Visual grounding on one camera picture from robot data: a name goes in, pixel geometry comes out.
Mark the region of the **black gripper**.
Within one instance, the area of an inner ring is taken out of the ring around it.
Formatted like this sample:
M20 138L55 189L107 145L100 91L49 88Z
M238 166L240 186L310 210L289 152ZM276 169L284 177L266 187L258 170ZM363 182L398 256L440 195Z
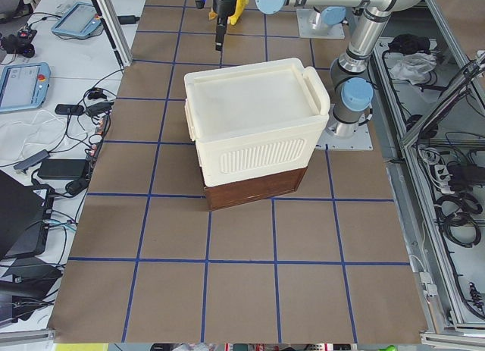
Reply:
M227 21L231 15L230 0L214 0L214 12L217 14L215 49L223 50L224 37L227 31Z

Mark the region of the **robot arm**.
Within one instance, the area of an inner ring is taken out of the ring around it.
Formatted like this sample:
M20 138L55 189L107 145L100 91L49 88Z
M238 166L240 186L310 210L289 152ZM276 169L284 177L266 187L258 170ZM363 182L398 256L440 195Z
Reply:
M310 21L314 29L322 29L323 26L332 27L340 24L345 16L346 7L343 6L329 6L327 8L314 6Z
M373 98L374 91L361 75L392 13L406 10L420 0L255 0L258 10L275 14L287 5L294 7L342 6L361 8L362 15L352 33L348 47L334 62L330 71L336 93L336 104L327 125L336 137L351 137Z

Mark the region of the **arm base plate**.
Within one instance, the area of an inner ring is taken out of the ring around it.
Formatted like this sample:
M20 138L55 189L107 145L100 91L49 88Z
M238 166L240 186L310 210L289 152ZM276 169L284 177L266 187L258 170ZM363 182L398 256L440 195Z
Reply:
M373 145L368 125L360 125L367 118L365 113L361 113L357 123L343 124L334 117L334 106L334 104L330 105L329 121L315 148L334 151L372 151Z
M343 21L346 8L330 6L313 7L296 11L299 36L309 39L344 39Z

